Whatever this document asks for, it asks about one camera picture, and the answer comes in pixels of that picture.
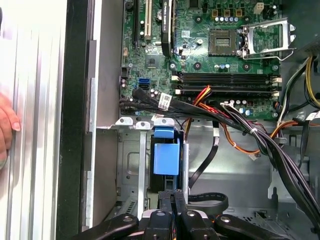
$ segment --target cable clip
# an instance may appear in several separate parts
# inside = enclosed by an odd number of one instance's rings
[[[250,134],[252,134],[253,132],[257,132],[258,129],[256,129],[255,127],[251,129]]]

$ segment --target hand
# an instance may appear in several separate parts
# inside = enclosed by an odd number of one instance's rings
[[[11,148],[12,130],[21,130],[20,121],[10,100],[0,93],[0,167],[6,163],[7,150]]]

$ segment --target blue plastic tab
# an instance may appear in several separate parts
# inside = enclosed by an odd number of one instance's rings
[[[180,141],[154,144],[153,173],[157,175],[179,174]]]
[[[154,128],[154,137],[159,139],[173,139],[175,130],[173,126],[158,126]]]

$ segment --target capacitor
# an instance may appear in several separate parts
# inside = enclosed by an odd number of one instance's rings
[[[134,10],[134,4],[133,4],[132,2],[130,2],[130,1],[127,1],[127,2],[125,3],[124,7],[125,7],[125,10],[126,10],[127,12],[129,12],[129,13]]]
[[[183,51],[184,51],[184,47],[183,47],[183,46],[180,46],[180,47],[179,47],[179,54],[181,55],[181,54],[183,53]]]
[[[201,46],[204,43],[204,41],[202,39],[198,39],[198,41],[196,41],[196,44],[198,44],[199,46]]]

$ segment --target metal bracket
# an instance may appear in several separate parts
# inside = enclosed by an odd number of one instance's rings
[[[263,28],[266,29],[271,26],[281,25],[280,28],[280,35],[282,35],[282,46],[271,48],[271,49],[263,49],[260,52],[256,52],[254,48],[254,33],[256,28]],[[243,47],[241,50],[237,51],[237,55],[241,56],[244,60],[254,60],[254,59],[279,59],[280,61],[284,61],[288,57],[290,57],[293,53],[295,48],[289,48],[289,45],[296,39],[296,35],[292,34],[291,32],[296,30],[296,27],[292,24],[288,23],[288,18],[276,19],[271,21],[265,21],[256,24],[250,24],[242,26],[242,29],[238,31],[243,39]],[[264,55],[264,54],[271,54],[271,53],[280,53],[284,51],[291,51],[288,56],[285,58],[280,58],[278,56],[259,56],[259,57],[251,57],[254,55]]]

